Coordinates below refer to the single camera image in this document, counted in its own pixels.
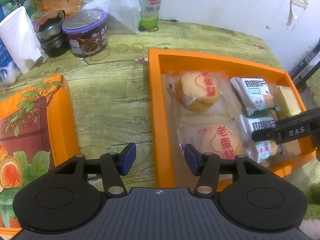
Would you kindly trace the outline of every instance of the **green fuzzy fabric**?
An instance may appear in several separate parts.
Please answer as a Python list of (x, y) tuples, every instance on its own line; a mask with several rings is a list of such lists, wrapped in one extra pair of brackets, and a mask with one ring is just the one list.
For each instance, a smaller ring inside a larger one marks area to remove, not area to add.
[(308, 200), (308, 209), (304, 219), (320, 219), (320, 183), (311, 185), (304, 194)]

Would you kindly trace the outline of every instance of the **orange box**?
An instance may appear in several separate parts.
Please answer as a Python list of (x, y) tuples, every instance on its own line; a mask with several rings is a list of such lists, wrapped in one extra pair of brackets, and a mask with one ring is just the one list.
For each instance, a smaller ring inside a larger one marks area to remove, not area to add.
[[(174, 75), (179, 75), (181, 71), (197, 70), (224, 71), (230, 79), (233, 77), (256, 78), (260, 76), (267, 83), (290, 87), (301, 111), (306, 111), (290, 76), (283, 70), (231, 57), (177, 50), (149, 49), (148, 62), (155, 174), (158, 187), (176, 186), (162, 74), (171, 72)], [(299, 145), (301, 155), (279, 165), (271, 166), (269, 169), (278, 176), (284, 177), (316, 157), (315, 149), (312, 148), (309, 137), (299, 139)], [(230, 180), (219, 183), (218, 190), (222, 190), (230, 183)]]
[(21, 230), (12, 208), (20, 188), (79, 152), (70, 93), (60, 74), (0, 103), (0, 170), (9, 160), (17, 170), (11, 182), (0, 177), (0, 236)]

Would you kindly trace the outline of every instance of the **gray ridged plate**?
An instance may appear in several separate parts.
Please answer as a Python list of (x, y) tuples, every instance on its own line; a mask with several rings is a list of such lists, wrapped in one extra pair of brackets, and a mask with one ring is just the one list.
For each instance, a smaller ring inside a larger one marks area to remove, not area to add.
[(186, 188), (133, 188), (106, 202), (84, 226), (63, 234), (21, 231), (14, 240), (307, 240), (298, 229), (262, 234), (225, 219), (214, 202), (192, 196)]

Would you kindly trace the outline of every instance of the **plastic lid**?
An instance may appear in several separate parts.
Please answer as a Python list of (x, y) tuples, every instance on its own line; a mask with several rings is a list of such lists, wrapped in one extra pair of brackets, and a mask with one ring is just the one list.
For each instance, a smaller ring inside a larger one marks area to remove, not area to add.
[(63, 22), (63, 28), (66, 30), (76, 30), (87, 27), (104, 16), (104, 12), (101, 10), (85, 10), (77, 12), (71, 15)]

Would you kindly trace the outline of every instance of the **round cake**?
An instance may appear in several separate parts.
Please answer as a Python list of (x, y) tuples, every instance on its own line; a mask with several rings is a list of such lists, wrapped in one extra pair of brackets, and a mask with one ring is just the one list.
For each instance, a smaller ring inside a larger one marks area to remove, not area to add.
[(228, 160), (234, 159), (235, 155), (243, 154), (238, 133), (226, 125), (214, 125), (201, 131), (201, 153), (215, 153)]
[(190, 111), (205, 112), (220, 96), (220, 83), (205, 71), (185, 72), (176, 87), (178, 100)]

